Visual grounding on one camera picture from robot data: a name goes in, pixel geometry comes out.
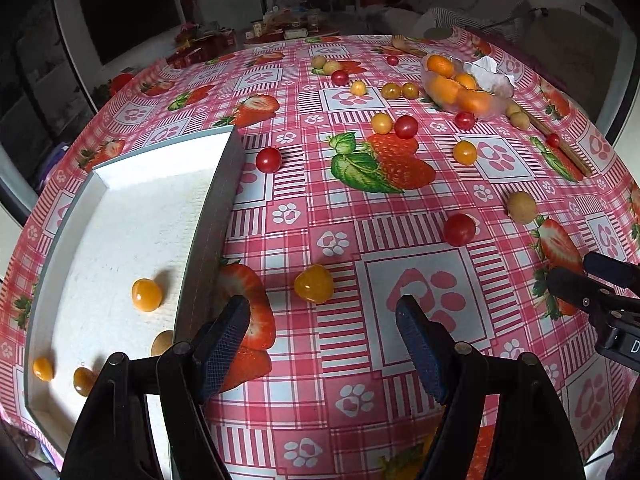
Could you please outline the dark brown cherry tomato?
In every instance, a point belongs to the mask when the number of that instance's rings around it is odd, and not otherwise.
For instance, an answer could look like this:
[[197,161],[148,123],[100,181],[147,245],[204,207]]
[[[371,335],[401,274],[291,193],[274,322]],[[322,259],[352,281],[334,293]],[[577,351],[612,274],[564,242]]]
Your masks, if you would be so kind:
[[88,398],[93,385],[96,383],[96,378],[98,378],[98,375],[93,370],[89,370],[83,366],[76,368],[73,374],[75,391],[81,396]]

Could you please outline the tan longan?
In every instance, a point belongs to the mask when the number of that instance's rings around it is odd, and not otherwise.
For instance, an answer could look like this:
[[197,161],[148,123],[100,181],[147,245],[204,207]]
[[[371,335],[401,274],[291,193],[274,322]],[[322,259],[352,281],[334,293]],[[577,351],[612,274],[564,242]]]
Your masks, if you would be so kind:
[[174,341],[174,333],[171,330],[163,330],[153,340],[150,355],[161,356],[168,348],[172,346]]
[[506,213],[515,223],[529,224],[538,216],[536,200],[527,192],[514,192],[506,201]]

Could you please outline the red cherry tomato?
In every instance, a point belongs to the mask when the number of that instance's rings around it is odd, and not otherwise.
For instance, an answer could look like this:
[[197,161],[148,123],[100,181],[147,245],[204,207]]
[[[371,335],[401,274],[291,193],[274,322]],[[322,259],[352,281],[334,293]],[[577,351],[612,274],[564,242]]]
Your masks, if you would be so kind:
[[454,247],[468,244],[476,233],[474,220],[467,214],[453,214],[444,224],[444,240]]

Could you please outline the orange tomato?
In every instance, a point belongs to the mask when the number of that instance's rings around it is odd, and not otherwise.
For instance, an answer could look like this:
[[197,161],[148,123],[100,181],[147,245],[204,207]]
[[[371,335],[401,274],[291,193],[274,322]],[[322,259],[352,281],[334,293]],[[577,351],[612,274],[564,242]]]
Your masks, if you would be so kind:
[[477,149],[467,140],[458,142],[452,149],[454,160],[464,166],[473,166],[477,160]]

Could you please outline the yellow cherry tomato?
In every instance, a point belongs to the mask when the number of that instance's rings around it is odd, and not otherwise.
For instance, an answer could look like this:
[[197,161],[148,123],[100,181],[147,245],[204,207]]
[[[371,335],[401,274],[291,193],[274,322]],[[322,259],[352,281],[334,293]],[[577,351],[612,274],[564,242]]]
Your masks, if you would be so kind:
[[296,294],[314,304],[324,304],[334,294],[332,274],[321,264],[313,264],[294,280]]

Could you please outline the tan longan in tray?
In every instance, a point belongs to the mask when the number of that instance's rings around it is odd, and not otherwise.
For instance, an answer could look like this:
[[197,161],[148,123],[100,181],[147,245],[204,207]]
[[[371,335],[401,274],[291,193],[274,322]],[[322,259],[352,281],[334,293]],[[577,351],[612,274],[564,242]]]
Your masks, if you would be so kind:
[[163,330],[153,340],[150,355],[161,356],[168,348],[172,346],[174,341],[174,333],[171,330]]

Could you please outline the front mandarin orange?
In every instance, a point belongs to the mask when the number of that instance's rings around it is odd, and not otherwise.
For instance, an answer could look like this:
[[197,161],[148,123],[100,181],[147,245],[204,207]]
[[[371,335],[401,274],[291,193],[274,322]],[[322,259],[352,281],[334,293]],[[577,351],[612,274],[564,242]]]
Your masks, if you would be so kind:
[[485,91],[461,88],[457,93],[457,107],[475,117],[485,117],[492,110],[492,95]]

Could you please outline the right mandarin orange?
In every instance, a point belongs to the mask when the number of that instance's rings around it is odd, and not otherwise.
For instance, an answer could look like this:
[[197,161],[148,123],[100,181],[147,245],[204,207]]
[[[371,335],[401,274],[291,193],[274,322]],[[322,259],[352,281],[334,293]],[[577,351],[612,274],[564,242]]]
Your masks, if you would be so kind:
[[454,81],[457,81],[458,84],[461,84],[463,88],[468,90],[476,90],[478,88],[476,79],[467,73],[455,74]]

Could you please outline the left mandarin orange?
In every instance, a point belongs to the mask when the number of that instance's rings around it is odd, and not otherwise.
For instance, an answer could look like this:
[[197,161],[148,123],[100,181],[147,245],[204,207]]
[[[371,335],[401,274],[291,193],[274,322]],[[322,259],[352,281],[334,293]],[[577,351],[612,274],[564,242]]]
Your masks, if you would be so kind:
[[462,87],[457,81],[439,74],[434,74],[426,86],[428,95],[440,106],[456,104],[461,89]]

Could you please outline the brownish tomato far right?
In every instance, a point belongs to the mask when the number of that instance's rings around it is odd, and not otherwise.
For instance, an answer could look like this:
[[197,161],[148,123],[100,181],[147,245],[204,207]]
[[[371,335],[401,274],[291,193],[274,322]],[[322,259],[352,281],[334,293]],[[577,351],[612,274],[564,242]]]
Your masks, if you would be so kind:
[[405,99],[415,100],[420,96],[420,89],[413,82],[406,82],[401,87],[401,93]]

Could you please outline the top mandarin orange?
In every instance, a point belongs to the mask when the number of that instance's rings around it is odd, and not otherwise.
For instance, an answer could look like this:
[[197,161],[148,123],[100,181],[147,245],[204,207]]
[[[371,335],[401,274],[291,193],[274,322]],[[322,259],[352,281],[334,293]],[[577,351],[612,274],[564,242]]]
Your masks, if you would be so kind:
[[425,69],[445,78],[452,78],[456,73],[454,62],[439,54],[432,54],[426,58]]

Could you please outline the far longan right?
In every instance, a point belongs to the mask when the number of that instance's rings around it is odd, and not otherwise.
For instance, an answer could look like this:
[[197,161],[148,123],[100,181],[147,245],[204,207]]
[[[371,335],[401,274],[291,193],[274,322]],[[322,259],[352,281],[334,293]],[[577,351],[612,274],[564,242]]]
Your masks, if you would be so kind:
[[338,70],[342,70],[342,69],[343,69],[343,66],[338,61],[328,61],[326,62],[326,64],[322,66],[322,72],[328,76],[331,76]]

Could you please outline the red round object on floor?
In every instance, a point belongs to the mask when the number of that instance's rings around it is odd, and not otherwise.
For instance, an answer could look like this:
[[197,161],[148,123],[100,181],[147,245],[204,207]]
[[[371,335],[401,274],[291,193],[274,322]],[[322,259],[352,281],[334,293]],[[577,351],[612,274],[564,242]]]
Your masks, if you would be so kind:
[[110,80],[108,84],[108,90],[110,90],[110,96],[116,96],[116,94],[122,90],[128,84],[129,81],[134,79],[132,73],[120,73]]

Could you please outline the far longan left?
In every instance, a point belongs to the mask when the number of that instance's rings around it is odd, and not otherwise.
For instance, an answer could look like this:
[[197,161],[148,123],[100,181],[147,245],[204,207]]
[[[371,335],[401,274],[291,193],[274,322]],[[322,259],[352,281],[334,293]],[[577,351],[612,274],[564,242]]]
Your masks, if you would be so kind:
[[311,59],[313,68],[322,68],[326,64],[326,58],[323,55],[316,55]]

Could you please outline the red gift box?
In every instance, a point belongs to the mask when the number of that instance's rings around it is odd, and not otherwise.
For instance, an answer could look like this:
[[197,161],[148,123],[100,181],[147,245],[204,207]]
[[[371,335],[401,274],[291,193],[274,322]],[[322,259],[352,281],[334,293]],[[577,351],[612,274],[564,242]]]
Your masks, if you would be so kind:
[[184,46],[166,58],[173,68],[186,68],[220,58],[236,50],[235,32],[232,29],[212,32],[200,38],[190,39]]

